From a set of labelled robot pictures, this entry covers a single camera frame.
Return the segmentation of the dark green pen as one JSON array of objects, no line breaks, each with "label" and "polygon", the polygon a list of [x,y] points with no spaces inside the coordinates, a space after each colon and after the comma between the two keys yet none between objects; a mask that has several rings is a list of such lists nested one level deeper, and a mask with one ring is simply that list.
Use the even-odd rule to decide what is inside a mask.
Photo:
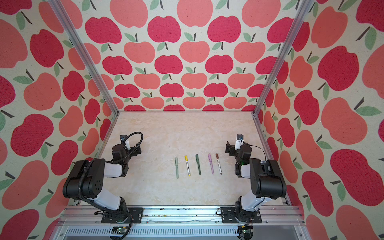
[{"label": "dark green pen", "polygon": [[197,166],[198,166],[199,175],[201,176],[202,172],[201,172],[201,165],[200,165],[200,163],[197,163]]}]

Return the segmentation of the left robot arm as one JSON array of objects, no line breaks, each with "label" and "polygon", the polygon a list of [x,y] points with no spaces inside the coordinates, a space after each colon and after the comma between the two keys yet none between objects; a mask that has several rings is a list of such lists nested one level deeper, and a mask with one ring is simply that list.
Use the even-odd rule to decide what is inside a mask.
[{"label": "left robot arm", "polygon": [[111,161],[105,159],[77,161],[64,183],[63,196],[67,199],[84,201],[102,211],[127,213],[125,200],[104,188],[104,179],[125,177],[131,157],[141,153],[140,142],[130,149],[121,143],[113,146]]}]

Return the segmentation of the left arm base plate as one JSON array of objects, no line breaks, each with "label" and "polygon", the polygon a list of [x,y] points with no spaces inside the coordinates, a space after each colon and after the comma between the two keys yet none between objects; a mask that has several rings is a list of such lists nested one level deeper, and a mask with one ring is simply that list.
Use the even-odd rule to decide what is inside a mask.
[{"label": "left arm base plate", "polygon": [[103,224],[140,224],[144,208],[127,208],[127,212],[104,211],[101,223]]}]

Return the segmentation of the light green pen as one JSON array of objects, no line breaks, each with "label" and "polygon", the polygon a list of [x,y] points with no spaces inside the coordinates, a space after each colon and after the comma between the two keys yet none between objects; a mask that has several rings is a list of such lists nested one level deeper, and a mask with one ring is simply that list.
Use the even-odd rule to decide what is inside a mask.
[{"label": "light green pen", "polygon": [[178,168],[176,168],[176,178],[179,179],[179,166],[178,166]]}]

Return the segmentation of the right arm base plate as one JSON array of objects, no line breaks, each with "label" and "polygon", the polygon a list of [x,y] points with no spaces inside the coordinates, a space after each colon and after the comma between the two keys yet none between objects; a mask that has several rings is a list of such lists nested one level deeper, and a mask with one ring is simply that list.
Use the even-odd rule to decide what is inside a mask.
[{"label": "right arm base plate", "polygon": [[223,224],[261,224],[262,218],[259,211],[248,212],[235,207],[219,208],[216,212],[222,218]]}]

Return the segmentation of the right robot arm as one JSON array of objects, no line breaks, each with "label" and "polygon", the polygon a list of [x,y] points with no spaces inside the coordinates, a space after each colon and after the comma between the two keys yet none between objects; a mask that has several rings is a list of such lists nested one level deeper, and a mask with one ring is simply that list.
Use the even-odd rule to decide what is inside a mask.
[{"label": "right robot arm", "polygon": [[287,185],[276,160],[252,158],[252,147],[243,140],[234,145],[226,143],[225,152],[236,160],[235,174],[238,178],[249,179],[251,190],[238,198],[235,206],[223,209],[229,220],[239,223],[261,222],[260,207],[278,198],[284,198]]}]

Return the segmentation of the pink pen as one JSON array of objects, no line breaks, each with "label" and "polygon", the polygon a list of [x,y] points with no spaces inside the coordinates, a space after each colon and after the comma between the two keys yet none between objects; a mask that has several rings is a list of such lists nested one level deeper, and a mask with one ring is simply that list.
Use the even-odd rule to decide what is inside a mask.
[{"label": "pink pen", "polygon": [[214,175],[215,171],[214,171],[213,160],[211,160],[211,161],[209,160],[209,163],[210,163],[211,173],[212,173],[212,175]]}]

